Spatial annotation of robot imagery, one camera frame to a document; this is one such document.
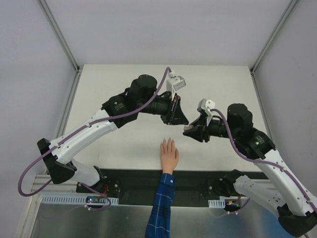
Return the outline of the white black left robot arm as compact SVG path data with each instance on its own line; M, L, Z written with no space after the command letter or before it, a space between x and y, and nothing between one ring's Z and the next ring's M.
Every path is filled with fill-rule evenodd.
M106 193L106 178L97 166L88 167L74 159L75 155L100 137L137 119L142 113L159 115L167 125L188 125L176 91L185 87L185 79L168 73L166 91L157 94L157 80L140 75L124 92L109 98L88 120L69 133L37 146L54 184L72 180L82 183L94 193Z

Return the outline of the mannequin hand with long nails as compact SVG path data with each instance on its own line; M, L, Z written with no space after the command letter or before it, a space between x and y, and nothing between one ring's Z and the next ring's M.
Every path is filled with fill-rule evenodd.
M160 161L163 174L173 174L179 162L179 152L173 139L164 139L160 145Z

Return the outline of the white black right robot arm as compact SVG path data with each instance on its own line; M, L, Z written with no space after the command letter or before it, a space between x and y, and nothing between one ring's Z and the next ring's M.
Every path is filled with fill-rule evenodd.
M228 138L237 155L255 164L277 190L273 192L232 170L222 179L218 194L245 195L270 211L293 237L307 236L317 225L317 198L289 169L273 141L254 127L248 108L231 104L224 116L213 101L202 99L197 110L200 116L184 127L183 135L198 142L209 142L212 136Z

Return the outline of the blue plaid sleeve forearm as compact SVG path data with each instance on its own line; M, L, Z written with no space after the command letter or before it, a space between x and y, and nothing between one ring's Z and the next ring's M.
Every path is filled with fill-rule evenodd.
M171 206L175 198L175 177L162 174L146 226L146 238L169 238Z

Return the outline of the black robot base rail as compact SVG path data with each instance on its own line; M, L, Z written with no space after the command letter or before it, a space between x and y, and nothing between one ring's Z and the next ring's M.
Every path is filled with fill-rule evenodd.
M79 182L77 193L97 191L117 198L120 205L157 205L159 200L180 207L207 207L209 200L239 197L233 188L234 171L174 171L101 169L101 180L93 186Z

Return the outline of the clear glitter nail polish bottle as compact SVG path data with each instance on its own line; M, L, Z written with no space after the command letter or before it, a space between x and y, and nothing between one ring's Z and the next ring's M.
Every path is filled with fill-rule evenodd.
M184 131L188 131L188 130L191 130L191 129L193 129L193 128L194 128L194 126L191 125L191 124L185 125L185 126L184 126Z

